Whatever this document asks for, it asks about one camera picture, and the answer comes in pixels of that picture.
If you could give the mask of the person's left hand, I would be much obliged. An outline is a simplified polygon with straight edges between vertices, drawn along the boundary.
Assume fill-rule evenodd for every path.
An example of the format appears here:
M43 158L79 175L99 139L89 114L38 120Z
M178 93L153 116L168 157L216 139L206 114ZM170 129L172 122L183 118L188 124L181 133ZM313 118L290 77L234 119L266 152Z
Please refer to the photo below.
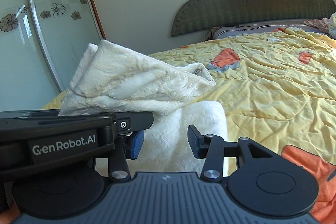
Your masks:
M0 224L11 224L15 221L21 214L15 203L11 204L7 211L0 214Z

